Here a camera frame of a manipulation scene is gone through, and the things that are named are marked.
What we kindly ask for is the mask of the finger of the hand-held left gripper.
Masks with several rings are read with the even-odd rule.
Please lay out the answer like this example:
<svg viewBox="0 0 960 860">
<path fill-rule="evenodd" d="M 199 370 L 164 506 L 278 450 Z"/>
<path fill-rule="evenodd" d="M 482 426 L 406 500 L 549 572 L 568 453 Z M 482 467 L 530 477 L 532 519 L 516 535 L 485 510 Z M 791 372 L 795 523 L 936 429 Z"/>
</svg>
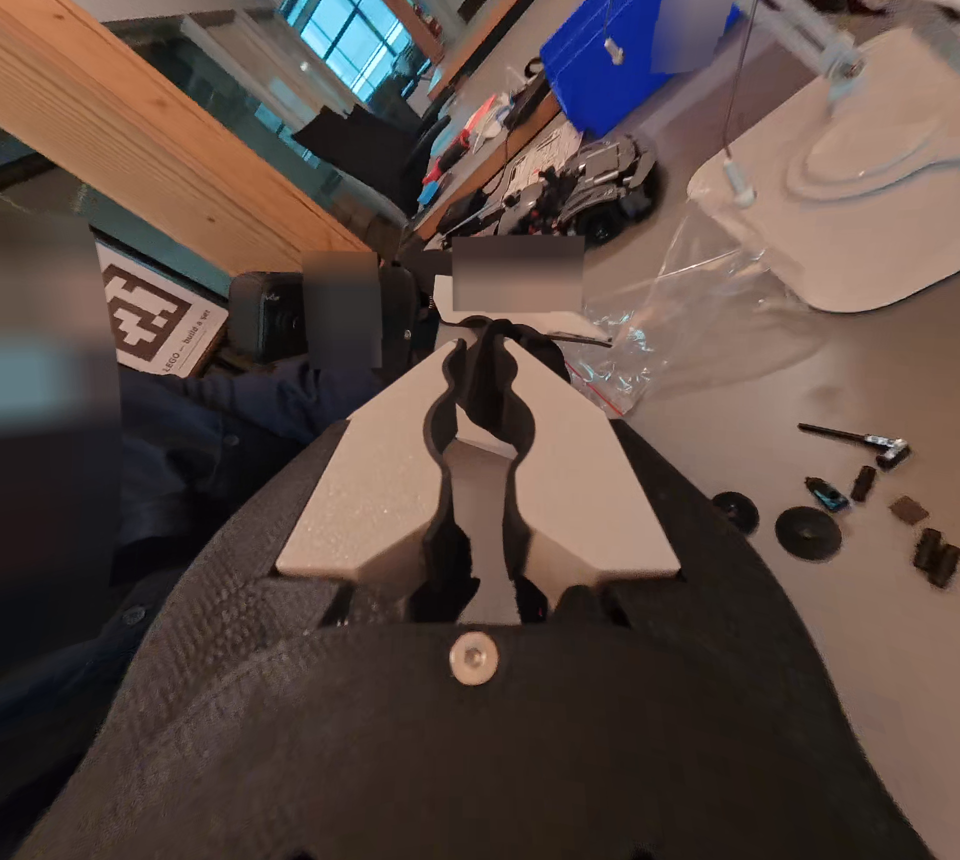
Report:
<svg viewBox="0 0 960 860">
<path fill-rule="evenodd" d="M 436 275 L 434 279 L 434 307 L 439 318 L 451 326 L 463 326 L 467 322 L 507 320 L 515 325 L 528 326 L 540 334 L 561 341 L 589 346 L 610 348 L 613 344 L 609 334 L 589 320 L 584 314 L 560 312 L 506 312 L 456 311 L 453 305 L 453 279 L 449 275 Z"/>
<path fill-rule="evenodd" d="M 514 446 L 485 428 L 475 424 L 468 416 L 457 416 L 457 440 L 467 446 L 486 451 L 508 461 L 517 457 Z"/>
</svg>

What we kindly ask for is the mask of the red handled tool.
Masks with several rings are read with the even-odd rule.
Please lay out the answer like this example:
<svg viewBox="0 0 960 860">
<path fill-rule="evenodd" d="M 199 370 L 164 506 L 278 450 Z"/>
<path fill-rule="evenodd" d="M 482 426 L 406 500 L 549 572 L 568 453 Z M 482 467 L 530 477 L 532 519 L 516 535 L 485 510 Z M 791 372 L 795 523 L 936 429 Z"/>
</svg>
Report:
<svg viewBox="0 0 960 860">
<path fill-rule="evenodd" d="M 471 149 L 471 132 L 462 129 L 445 148 L 445 150 L 434 161 L 430 170 L 423 177 L 422 184 L 426 186 L 430 183 L 439 182 L 440 178 L 455 166 Z"/>
</svg>

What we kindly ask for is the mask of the white sticker sheet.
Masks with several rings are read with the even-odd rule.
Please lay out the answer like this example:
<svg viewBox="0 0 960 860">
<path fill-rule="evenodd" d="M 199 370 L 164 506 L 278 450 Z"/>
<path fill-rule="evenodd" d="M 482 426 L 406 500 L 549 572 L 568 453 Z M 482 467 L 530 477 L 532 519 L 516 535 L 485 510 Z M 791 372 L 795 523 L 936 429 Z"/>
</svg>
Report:
<svg viewBox="0 0 960 860">
<path fill-rule="evenodd" d="M 521 156 L 508 166 L 500 194 L 521 192 L 541 178 L 548 168 L 558 171 L 580 149 L 583 134 L 565 122 L 535 139 Z"/>
</svg>

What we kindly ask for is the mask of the partly built lego car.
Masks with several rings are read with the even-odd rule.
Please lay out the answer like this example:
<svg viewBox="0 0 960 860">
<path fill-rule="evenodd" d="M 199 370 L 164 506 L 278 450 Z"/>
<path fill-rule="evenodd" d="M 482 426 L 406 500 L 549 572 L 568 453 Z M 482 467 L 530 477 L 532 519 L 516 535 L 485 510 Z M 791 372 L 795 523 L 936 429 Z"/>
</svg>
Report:
<svg viewBox="0 0 960 860">
<path fill-rule="evenodd" d="M 448 252 L 457 238 L 554 235 L 580 237 L 589 250 L 651 217 L 665 192 L 654 149 L 620 133 L 582 144 L 561 165 L 536 170 L 511 192 L 478 192 L 452 204 L 427 248 Z"/>
</svg>

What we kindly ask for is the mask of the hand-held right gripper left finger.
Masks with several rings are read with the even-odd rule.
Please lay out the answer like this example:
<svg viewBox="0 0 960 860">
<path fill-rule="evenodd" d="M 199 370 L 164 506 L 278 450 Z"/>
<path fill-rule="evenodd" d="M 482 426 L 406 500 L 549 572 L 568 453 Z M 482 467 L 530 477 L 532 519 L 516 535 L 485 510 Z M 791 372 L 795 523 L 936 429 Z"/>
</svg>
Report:
<svg viewBox="0 0 960 860">
<path fill-rule="evenodd" d="M 279 575 L 396 597 L 473 579 L 445 458 L 466 352 L 462 338 L 447 342 L 354 411 L 277 557 Z"/>
</svg>

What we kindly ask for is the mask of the small blue plastic part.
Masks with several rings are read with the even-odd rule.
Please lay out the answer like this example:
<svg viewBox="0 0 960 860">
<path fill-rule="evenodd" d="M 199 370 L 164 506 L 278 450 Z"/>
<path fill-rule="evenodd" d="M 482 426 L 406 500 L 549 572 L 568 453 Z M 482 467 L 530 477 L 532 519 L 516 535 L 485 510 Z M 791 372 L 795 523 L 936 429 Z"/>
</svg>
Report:
<svg viewBox="0 0 960 860">
<path fill-rule="evenodd" d="M 421 190 L 416 201 L 418 209 L 426 208 L 437 198 L 447 173 L 451 169 L 448 163 L 450 158 L 447 157 L 447 150 L 456 139 L 456 135 L 456 130 L 453 130 L 450 123 L 446 122 L 443 129 L 431 140 L 427 151 L 428 158 L 422 176 Z"/>
</svg>

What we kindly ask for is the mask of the black office chair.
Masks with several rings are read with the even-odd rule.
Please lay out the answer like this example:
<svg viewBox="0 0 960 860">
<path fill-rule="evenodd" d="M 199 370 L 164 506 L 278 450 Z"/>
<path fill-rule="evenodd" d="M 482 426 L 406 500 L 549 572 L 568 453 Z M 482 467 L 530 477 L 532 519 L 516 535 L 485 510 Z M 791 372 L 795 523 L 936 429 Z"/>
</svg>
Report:
<svg viewBox="0 0 960 860">
<path fill-rule="evenodd" d="M 355 105 L 345 116 L 323 108 L 292 138 L 411 217 L 419 210 L 432 146 L 449 124 L 446 115 L 410 132 Z"/>
</svg>

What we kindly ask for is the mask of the pile of small lego pieces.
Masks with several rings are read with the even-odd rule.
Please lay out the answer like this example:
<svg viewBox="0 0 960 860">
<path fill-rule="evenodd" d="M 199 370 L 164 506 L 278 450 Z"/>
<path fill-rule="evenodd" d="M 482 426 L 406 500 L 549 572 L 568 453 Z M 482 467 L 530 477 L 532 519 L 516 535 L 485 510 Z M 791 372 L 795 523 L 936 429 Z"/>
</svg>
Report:
<svg viewBox="0 0 960 860">
<path fill-rule="evenodd" d="M 867 500 L 878 473 L 875 466 L 862 466 L 847 493 L 823 478 L 806 477 L 804 487 L 815 505 L 791 506 L 777 516 L 774 534 L 781 548 L 810 563 L 831 559 L 843 542 L 839 516 Z M 759 528 L 759 508 L 747 495 L 723 491 L 711 498 L 711 504 L 741 534 L 748 537 Z M 944 590 L 958 575 L 959 549 L 946 542 L 941 530 L 925 527 L 915 543 L 911 563 L 932 587 Z"/>
</svg>

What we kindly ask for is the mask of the framed tag sign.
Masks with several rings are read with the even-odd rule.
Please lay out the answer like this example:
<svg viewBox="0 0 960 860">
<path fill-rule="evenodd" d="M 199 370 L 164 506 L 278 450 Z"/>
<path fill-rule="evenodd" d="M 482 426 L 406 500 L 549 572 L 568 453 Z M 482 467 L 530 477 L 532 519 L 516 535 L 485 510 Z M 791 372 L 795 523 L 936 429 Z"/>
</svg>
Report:
<svg viewBox="0 0 960 860">
<path fill-rule="evenodd" d="M 95 240 L 120 365 L 144 374 L 198 374 L 226 330 L 227 308 Z"/>
</svg>

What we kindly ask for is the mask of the wooden support post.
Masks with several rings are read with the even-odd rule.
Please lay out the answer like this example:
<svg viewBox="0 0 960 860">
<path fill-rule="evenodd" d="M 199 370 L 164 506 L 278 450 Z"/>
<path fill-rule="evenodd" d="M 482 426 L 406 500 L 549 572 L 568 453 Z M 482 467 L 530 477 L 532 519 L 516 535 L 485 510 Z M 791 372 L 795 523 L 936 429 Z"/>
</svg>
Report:
<svg viewBox="0 0 960 860">
<path fill-rule="evenodd" d="M 235 276 L 363 242 L 73 0 L 1 0 L 2 128 Z"/>
</svg>

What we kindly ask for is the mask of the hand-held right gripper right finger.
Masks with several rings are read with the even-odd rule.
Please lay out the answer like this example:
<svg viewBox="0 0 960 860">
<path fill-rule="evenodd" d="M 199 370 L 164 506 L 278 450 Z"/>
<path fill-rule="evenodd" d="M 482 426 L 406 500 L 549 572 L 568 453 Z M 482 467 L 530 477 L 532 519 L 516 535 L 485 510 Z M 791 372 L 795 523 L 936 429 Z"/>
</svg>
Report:
<svg viewBox="0 0 960 860">
<path fill-rule="evenodd" d="M 675 578 L 678 555 L 604 412 L 511 338 L 501 394 L 515 451 L 503 555 L 516 589 L 554 609 L 575 587 Z"/>
</svg>

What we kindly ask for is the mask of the white folded paper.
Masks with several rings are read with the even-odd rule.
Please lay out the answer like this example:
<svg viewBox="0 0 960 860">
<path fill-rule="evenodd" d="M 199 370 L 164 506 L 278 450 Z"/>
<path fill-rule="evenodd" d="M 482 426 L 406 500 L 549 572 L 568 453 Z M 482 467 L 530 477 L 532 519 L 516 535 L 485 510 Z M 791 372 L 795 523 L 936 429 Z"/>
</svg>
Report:
<svg viewBox="0 0 960 860">
<path fill-rule="evenodd" d="M 467 146 L 477 148 L 501 133 L 503 121 L 511 110 L 511 97 L 498 93 L 489 97 L 464 126 Z"/>
</svg>

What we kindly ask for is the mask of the clear bag of lego parts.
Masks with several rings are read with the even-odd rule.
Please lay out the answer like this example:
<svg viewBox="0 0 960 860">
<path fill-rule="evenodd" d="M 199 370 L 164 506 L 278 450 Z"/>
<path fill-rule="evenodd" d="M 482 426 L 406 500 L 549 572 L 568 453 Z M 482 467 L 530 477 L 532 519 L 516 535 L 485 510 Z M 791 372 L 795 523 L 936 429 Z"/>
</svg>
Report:
<svg viewBox="0 0 960 860">
<path fill-rule="evenodd" d="M 802 362 L 825 340 L 819 314 L 746 243 L 685 206 L 656 277 L 589 302 L 609 346 L 562 345 L 572 386 L 611 419 L 643 400 L 758 379 Z"/>
</svg>

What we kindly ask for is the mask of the person's left forearm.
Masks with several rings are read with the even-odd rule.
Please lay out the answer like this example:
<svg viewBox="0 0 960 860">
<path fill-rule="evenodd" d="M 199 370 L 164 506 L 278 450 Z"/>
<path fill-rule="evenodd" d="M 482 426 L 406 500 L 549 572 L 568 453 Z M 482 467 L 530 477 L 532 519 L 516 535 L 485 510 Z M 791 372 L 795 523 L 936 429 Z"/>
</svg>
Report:
<svg viewBox="0 0 960 860">
<path fill-rule="evenodd" d="M 316 369 L 306 357 L 281 361 L 268 373 L 153 379 L 199 407 L 303 446 L 385 388 L 373 369 Z"/>
</svg>

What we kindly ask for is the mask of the blue plastic bin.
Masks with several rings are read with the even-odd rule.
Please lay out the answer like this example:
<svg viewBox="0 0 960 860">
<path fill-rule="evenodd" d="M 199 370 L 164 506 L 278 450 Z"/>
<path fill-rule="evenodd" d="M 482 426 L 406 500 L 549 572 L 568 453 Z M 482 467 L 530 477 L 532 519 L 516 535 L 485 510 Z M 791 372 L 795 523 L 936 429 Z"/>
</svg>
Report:
<svg viewBox="0 0 960 860">
<path fill-rule="evenodd" d="M 573 127 L 600 138 L 674 76 L 712 64 L 735 0 L 584 0 L 539 50 Z"/>
</svg>

